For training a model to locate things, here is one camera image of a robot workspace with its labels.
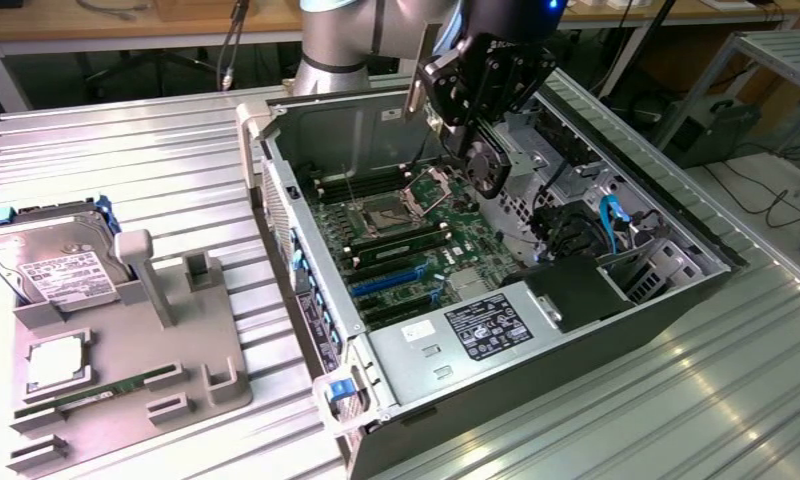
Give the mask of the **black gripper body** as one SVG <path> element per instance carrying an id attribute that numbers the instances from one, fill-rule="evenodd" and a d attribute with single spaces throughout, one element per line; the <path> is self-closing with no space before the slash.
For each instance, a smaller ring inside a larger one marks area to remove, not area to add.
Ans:
<path id="1" fill-rule="evenodd" d="M 526 104 L 555 66 L 542 40 L 513 42 L 491 33 L 462 38 L 449 53 L 419 64 L 418 80 L 453 155 L 470 150 L 483 123 L 501 122 Z"/>

